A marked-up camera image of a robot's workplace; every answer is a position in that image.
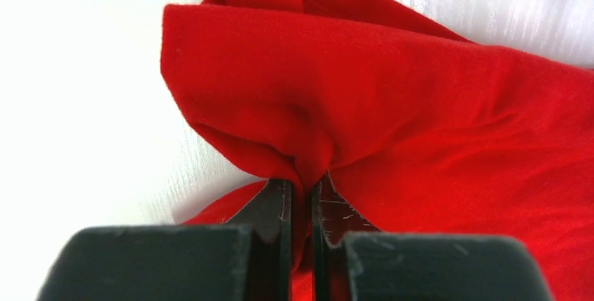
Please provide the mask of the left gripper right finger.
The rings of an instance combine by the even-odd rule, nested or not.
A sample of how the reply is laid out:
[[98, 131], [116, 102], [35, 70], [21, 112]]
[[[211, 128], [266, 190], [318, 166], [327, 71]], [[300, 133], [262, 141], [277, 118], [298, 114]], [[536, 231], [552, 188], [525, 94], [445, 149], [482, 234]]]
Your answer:
[[510, 237], [389, 233], [337, 193], [312, 191], [316, 300], [551, 300], [539, 266]]

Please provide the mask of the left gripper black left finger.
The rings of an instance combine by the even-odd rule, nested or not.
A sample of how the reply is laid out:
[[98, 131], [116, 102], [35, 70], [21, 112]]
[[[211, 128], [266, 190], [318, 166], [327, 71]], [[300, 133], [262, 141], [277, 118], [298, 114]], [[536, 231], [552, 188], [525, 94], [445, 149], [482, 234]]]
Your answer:
[[292, 188], [267, 181], [223, 224], [83, 229], [39, 299], [290, 300]]

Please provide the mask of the red t-shirt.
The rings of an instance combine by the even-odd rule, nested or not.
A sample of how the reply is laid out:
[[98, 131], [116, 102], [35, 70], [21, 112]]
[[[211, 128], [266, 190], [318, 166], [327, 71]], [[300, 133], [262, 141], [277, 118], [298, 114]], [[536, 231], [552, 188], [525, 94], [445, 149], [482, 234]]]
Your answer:
[[295, 184], [295, 300], [312, 299], [306, 199], [325, 174], [380, 229], [510, 235], [555, 299], [593, 299], [592, 71], [393, 0], [168, 5], [160, 65], [202, 138]]

